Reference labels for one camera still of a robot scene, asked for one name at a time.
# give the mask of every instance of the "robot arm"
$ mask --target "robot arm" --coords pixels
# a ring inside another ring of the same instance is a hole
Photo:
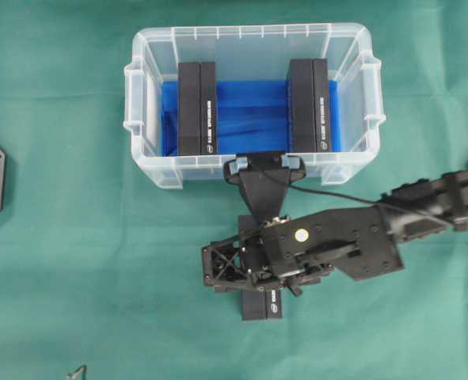
[[[288,287],[298,296],[302,285],[320,283],[334,268],[354,280],[403,269],[398,244],[449,227],[467,229],[468,170],[405,184],[371,207],[279,218],[287,190],[283,184],[304,173],[300,159],[292,163],[280,152],[248,154],[234,165],[226,163],[227,181],[239,185],[252,212],[251,220],[241,224],[251,222],[254,228],[202,249],[206,286],[217,291]]]

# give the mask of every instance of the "blue plastic liner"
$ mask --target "blue plastic liner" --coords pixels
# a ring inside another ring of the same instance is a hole
[[[289,151],[287,81],[218,82],[218,152]],[[341,151],[337,83],[329,81],[333,151]],[[177,82],[162,85],[162,152],[177,155]]]

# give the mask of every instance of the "black box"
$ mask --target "black box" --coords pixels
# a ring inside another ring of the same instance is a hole
[[[332,151],[327,60],[292,59],[288,97],[291,151]]]
[[[200,153],[217,154],[216,67],[214,62],[200,64]]]
[[[313,61],[292,59],[288,71],[291,151],[315,152]]]
[[[200,154],[200,64],[179,63],[179,141],[180,156]]]
[[[313,59],[313,83],[316,151],[331,152],[329,76],[326,59]]]

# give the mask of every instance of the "plastic storage box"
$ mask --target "plastic storage box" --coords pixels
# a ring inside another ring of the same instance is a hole
[[[124,68],[123,126],[131,132],[131,155],[160,188],[183,180],[223,178],[234,155],[162,157],[162,83],[177,80],[177,64],[214,61],[218,81],[284,80],[290,59],[327,58],[337,82],[341,152],[305,153],[308,177],[343,184],[379,152],[385,120],[381,62],[371,34],[359,24],[249,25],[147,28],[133,39]]]

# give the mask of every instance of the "green table surface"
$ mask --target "green table surface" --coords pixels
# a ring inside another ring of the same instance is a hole
[[[235,232],[237,189],[164,191],[131,159],[123,66],[140,29],[342,21],[372,33],[387,119],[379,156],[334,189],[376,199],[468,168],[468,1],[0,0],[0,379],[81,363],[90,380],[468,379],[468,234],[242,323],[236,294],[203,287],[199,254]],[[290,191],[283,212],[348,206]]]

